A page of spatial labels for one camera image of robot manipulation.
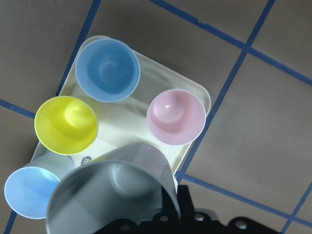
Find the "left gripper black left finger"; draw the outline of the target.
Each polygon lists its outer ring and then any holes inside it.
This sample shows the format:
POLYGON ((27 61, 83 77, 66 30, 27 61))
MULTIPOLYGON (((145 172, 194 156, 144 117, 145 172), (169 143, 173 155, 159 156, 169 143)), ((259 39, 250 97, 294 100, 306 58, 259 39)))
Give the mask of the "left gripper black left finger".
POLYGON ((178 218, 168 214, 156 214, 139 225, 129 219, 118 219, 96 231, 96 234, 175 234, 180 224, 178 218))

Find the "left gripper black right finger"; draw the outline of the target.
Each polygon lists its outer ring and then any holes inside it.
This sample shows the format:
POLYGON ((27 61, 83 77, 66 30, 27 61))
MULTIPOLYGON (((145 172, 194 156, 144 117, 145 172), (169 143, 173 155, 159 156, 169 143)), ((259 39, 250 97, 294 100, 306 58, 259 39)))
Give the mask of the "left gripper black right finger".
POLYGON ((178 185, 177 199, 181 211, 181 232, 183 234, 274 234, 275 230, 252 219, 238 216, 222 224, 215 213, 195 209, 190 191, 186 185, 178 185))

